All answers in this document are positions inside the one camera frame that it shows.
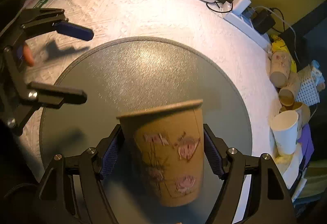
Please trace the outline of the brown paper cup purple print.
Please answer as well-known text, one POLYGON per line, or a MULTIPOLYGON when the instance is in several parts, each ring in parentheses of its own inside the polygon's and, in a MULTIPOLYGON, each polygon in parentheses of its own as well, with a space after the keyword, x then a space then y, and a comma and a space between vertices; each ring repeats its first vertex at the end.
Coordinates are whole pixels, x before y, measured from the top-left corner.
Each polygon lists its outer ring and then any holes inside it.
POLYGON ((139 176, 166 207, 193 202, 204 174, 202 100, 117 116, 139 176))

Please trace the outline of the white paper cup green print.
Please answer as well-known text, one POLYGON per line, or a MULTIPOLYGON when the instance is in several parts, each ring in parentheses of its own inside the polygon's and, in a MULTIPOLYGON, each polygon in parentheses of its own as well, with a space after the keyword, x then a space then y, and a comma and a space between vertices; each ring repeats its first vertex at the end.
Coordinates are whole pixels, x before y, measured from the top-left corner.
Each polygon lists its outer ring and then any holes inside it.
POLYGON ((299 114, 284 111, 270 122, 279 155, 291 155, 296 150, 299 114))

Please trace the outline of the brown paper cup right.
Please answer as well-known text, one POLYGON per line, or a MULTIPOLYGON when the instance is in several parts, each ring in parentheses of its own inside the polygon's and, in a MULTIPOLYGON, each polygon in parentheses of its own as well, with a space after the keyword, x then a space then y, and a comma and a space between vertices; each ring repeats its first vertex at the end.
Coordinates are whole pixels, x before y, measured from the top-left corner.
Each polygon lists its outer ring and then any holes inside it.
POLYGON ((310 120, 310 109, 309 107, 304 104, 303 102, 295 102, 291 106, 282 106, 282 108, 279 110, 280 113, 285 111, 296 111, 299 115, 299 121, 298 121, 298 129, 303 128, 305 124, 307 124, 310 120))

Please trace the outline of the brown paper cup middle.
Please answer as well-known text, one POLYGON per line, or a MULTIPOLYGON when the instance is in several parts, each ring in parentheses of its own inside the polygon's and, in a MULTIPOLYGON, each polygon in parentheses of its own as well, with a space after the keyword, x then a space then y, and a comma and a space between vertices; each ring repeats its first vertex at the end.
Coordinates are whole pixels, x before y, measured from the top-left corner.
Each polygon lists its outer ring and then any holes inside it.
POLYGON ((294 104, 301 87, 300 78, 297 73, 290 72, 287 84, 278 93, 282 105, 289 107, 294 104))

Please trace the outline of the brown paper cup left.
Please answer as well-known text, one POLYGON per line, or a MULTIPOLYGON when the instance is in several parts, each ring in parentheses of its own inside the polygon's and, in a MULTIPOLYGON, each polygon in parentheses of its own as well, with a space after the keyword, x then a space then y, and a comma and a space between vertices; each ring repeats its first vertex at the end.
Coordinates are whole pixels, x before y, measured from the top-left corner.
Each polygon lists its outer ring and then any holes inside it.
POLYGON ((270 63, 269 79, 276 88, 282 88, 287 84, 290 68, 291 55, 288 52, 273 52, 270 63))

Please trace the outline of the grey round placemat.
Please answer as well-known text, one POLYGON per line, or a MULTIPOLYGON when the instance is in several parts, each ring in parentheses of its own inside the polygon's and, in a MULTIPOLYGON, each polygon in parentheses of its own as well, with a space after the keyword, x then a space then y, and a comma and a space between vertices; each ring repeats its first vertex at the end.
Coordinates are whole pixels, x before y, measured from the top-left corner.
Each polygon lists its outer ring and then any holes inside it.
MULTIPOLYGON (((97 145, 121 113, 198 99, 215 136, 243 154, 252 152, 251 123, 237 88, 213 61, 184 45, 154 37, 112 41, 77 58, 56 84, 83 90, 87 101, 43 111, 39 138, 44 166, 55 154, 70 157, 97 145)), ((181 207, 162 207, 120 154, 103 184, 120 223, 204 223, 222 181, 205 162, 199 198, 181 207)))

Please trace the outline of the purple cloth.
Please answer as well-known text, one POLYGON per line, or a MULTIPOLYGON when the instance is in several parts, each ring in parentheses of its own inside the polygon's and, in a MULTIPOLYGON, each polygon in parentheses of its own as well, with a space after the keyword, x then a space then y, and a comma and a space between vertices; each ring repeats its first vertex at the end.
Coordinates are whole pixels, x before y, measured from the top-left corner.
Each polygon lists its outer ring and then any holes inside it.
POLYGON ((305 124, 302 128, 301 137, 298 139, 301 144, 302 155, 304 158, 304 167, 307 167, 312 154, 314 153, 314 145, 311 138, 311 131, 309 124, 305 124))

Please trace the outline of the white perforated plastic basket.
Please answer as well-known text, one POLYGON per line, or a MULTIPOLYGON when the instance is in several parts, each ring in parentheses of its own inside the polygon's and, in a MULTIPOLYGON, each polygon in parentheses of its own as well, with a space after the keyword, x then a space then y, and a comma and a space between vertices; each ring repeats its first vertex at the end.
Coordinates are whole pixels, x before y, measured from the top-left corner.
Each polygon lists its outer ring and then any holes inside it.
POLYGON ((300 79, 300 90, 295 99, 296 102, 302 102, 307 106, 312 106, 320 102, 320 97, 311 75, 310 66, 307 65, 305 68, 298 72, 300 79))

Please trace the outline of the white power strip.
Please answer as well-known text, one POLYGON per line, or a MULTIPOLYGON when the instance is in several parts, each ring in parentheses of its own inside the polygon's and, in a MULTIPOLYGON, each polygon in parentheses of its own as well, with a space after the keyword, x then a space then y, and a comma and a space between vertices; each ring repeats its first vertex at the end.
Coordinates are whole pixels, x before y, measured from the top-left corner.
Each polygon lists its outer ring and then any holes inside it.
POLYGON ((255 43, 257 43, 265 52, 271 49, 271 43, 267 33, 261 35, 254 29, 250 18, 246 18, 243 14, 237 16, 232 12, 222 14, 222 18, 235 26, 242 33, 247 35, 255 43))

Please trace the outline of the black power adapter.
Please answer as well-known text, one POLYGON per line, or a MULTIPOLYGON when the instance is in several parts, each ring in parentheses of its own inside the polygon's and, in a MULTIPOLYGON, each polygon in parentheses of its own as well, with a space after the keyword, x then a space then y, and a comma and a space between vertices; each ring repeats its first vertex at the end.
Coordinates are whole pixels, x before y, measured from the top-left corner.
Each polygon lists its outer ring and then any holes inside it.
POLYGON ((271 17, 271 14, 270 11, 263 9, 252 20, 253 28, 261 35, 275 25, 275 20, 271 17))

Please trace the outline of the white phone charger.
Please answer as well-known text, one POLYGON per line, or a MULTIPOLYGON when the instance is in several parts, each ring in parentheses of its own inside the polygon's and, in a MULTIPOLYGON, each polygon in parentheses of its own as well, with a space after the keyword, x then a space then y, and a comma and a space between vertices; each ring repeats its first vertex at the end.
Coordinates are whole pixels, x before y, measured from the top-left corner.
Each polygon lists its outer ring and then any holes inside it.
POLYGON ((232 13, 236 16, 240 16, 246 8, 251 4, 251 0, 233 0, 233 9, 232 13))

